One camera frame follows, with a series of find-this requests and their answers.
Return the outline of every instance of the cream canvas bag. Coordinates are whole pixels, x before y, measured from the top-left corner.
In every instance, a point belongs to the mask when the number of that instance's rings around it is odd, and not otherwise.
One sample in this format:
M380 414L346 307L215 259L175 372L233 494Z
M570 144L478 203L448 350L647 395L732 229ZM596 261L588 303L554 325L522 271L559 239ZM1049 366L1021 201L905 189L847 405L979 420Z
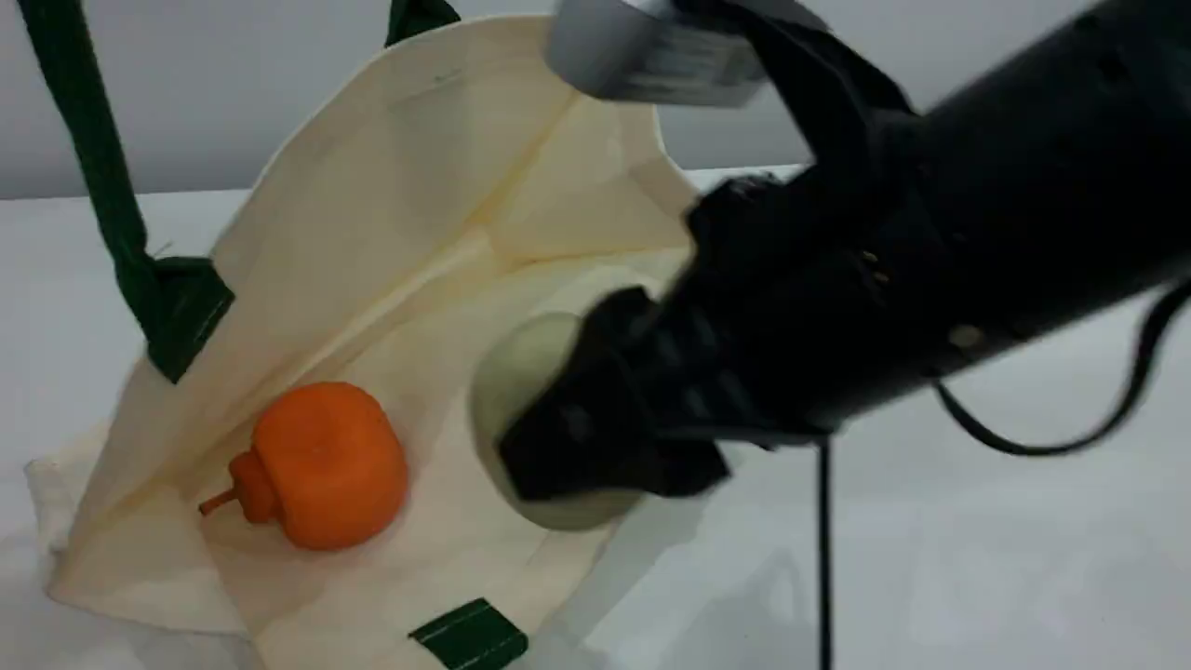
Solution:
M33 35L44 17L25 10ZM130 298L148 356L111 426L29 468L54 599L242 634L272 670L485 670L524 651L615 524L549 532L504 502L472 444L472 374L534 314L661 289L694 195L651 107L582 98L547 69L547 27L467 21L386 50L278 151L208 263L157 265L157 307L194 299L161 307L155 331ZM194 303L189 340L162 334ZM262 408L318 381L366 389L405 445L397 521L319 553L236 506L200 520Z

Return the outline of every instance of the bag handle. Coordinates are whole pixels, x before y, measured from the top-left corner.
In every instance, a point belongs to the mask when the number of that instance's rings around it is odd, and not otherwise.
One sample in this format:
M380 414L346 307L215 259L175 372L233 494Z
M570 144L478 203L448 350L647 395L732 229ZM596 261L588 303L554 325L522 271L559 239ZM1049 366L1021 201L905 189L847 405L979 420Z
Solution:
M149 361L177 383L236 295L211 258L155 258L116 119L87 31L82 0L18 0L38 65L66 121L120 294L141 325ZM393 0L388 46L459 20L445 0Z

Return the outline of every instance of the gray wall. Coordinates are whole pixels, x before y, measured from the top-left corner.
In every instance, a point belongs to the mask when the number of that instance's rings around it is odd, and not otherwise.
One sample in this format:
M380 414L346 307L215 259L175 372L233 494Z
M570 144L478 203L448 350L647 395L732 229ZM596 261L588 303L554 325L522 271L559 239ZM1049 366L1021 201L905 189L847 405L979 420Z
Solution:
M1089 0L810 0L928 105ZM464 17L553 0L454 0ZM91 0L85 4L139 190L245 187L384 42L386 0ZM662 112L684 167L796 162L777 96L746 111ZM15 0L0 5L0 198L82 193Z

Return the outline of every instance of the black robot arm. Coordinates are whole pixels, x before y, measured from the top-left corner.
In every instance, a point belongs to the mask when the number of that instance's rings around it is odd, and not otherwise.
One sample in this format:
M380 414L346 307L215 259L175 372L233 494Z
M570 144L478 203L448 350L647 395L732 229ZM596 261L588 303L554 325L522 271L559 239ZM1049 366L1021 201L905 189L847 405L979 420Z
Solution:
M717 439L821 442L1187 271L1185 0L1103 2L923 114L823 30L685 8L752 42L816 161L721 184L688 212L697 250L659 302L625 289L587 314L500 443L523 497L703 491L728 476ZM1186 292L1151 319L1149 353Z

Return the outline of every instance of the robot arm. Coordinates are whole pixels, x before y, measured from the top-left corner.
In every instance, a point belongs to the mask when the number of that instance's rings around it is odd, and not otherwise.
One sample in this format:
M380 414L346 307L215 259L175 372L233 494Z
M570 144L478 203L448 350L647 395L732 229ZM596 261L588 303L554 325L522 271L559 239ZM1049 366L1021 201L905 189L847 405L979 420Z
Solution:
M816 162L721 184L686 217L697 251L668 294L585 317L499 443L526 500L700 493L728 476L717 439L824 440L1186 274L1191 4L1102 2L919 114L791 0L738 2L560 10L548 61L580 89L740 104L763 69Z

